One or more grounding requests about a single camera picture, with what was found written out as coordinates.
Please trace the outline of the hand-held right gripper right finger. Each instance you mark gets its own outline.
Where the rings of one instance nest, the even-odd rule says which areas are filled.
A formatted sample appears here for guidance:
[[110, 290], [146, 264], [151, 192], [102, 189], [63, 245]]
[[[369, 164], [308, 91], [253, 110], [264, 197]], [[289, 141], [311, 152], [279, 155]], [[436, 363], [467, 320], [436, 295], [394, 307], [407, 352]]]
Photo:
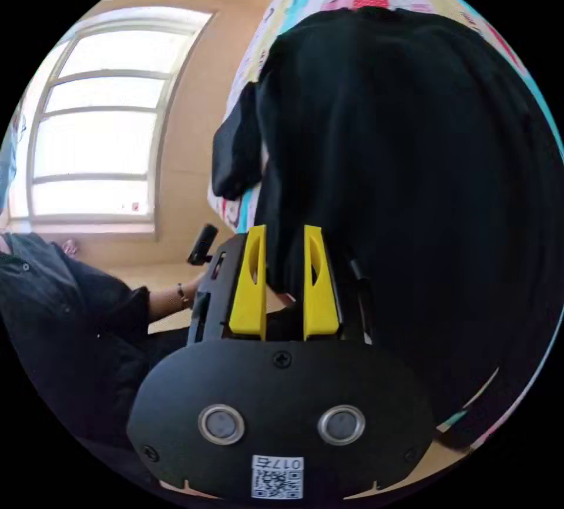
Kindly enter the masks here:
[[339, 318], [320, 227], [304, 226], [303, 339], [334, 336]]

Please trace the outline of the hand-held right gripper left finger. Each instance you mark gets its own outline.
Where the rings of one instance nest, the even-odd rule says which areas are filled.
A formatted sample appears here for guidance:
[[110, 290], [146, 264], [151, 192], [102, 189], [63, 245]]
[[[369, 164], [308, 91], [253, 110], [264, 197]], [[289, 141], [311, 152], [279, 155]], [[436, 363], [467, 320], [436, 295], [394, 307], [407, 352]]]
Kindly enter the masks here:
[[234, 292], [229, 329], [236, 336], [266, 339], [266, 226], [247, 233]]

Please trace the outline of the person's left hand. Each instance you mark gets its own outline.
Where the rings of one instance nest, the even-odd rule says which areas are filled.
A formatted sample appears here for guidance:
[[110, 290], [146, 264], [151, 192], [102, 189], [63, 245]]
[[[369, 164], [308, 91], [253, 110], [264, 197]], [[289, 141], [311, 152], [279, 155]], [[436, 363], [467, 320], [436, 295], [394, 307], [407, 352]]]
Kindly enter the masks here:
[[191, 309], [193, 307], [197, 291], [205, 276], [205, 272], [198, 273], [191, 281], [180, 284], [179, 292], [182, 291], [182, 303], [184, 309]]

